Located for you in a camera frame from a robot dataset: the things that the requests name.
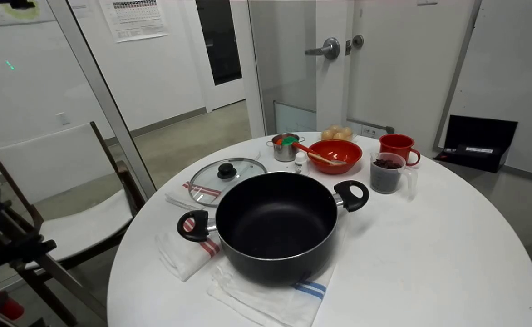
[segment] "small bottle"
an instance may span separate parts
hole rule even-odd
[[[306,153],[302,151],[295,156],[295,173],[308,175],[308,159]]]

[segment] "black pot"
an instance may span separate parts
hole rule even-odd
[[[361,189],[361,198],[351,186]],[[217,231],[224,253],[245,277],[292,284],[311,277],[330,257],[337,206],[352,212],[369,199],[369,190],[354,180],[336,184],[335,191],[301,174],[260,174],[226,193],[215,219],[208,219],[207,211],[190,211],[177,222],[177,232],[186,240],[204,242]],[[189,232],[183,228],[188,218],[195,220]]]

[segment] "red bowl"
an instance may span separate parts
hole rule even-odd
[[[311,145],[310,149],[325,159],[346,162],[344,165],[329,165],[326,162],[309,157],[316,169],[326,174],[346,173],[355,166],[355,163],[357,163],[357,161],[363,156],[363,151],[361,151],[361,148],[358,145],[353,142],[343,141],[342,139],[318,141]]]

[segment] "eggs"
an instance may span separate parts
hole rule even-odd
[[[343,128],[339,125],[331,125],[320,134],[320,139],[344,139],[351,141],[353,139],[353,130],[349,127]]]
[[[335,133],[333,133],[333,131],[330,129],[326,129],[322,132],[322,134],[320,134],[321,139],[332,139],[333,136],[335,136]]]

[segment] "label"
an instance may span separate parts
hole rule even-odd
[[[481,149],[481,148],[466,148],[466,151],[480,152],[480,153],[492,153],[492,152],[494,152],[491,149]]]

